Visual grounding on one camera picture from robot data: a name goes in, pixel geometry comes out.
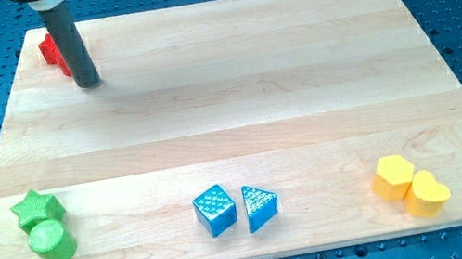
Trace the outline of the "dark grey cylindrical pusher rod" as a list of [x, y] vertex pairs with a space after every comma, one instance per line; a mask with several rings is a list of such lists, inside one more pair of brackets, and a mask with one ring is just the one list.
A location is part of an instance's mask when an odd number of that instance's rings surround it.
[[74, 82], [85, 89], [98, 86], [100, 75], [66, 2], [63, 1], [51, 9], [41, 10], [38, 13], [66, 62]]

